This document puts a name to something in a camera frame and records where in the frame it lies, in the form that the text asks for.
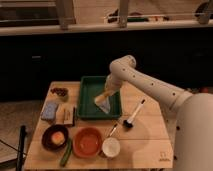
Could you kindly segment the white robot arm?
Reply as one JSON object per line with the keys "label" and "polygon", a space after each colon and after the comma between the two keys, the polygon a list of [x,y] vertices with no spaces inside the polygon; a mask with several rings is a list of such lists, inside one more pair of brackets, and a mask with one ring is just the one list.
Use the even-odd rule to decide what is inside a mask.
{"label": "white robot arm", "polygon": [[191,93],[135,69],[132,55],[113,60],[106,85],[127,81],[177,114],[173,171],[213,171],[213,94]]}

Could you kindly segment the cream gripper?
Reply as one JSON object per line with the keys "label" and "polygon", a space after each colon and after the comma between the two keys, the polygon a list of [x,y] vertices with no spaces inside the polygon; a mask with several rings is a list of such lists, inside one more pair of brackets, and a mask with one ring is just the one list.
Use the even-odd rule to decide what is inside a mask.
{"label": "cream gripper", "polygon": [[110,74],[106,78],[105,88],[104,88],[104,96],[109,97],[114,95],[116,92],[120,90],[123,85],[123,81],[116,76]]}

